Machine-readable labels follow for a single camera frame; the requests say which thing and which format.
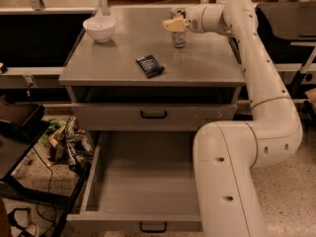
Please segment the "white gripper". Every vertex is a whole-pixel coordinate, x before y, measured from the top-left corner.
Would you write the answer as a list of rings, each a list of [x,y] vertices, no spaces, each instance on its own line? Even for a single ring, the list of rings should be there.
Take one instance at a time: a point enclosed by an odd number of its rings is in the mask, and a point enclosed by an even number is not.
[[[188,27],[193,33],[204,33],[203,28],[203,13],[206,9],[205,5],[197,5],[186,9],[186,19],[176,17],[165,20],[163,27],[168,32],[183,33]]]

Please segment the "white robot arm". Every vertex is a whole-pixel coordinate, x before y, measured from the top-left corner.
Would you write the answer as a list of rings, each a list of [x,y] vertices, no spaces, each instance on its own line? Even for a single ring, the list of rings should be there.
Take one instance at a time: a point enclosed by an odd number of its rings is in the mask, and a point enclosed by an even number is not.
[[[237,40],[252,119],[215,121],[194,140],[193,162],[204,237],[269,237],[250,169],[279,163],[302,140],[300,117],[258,36],[251,0],[197,5],[165,30],[214,32]]]

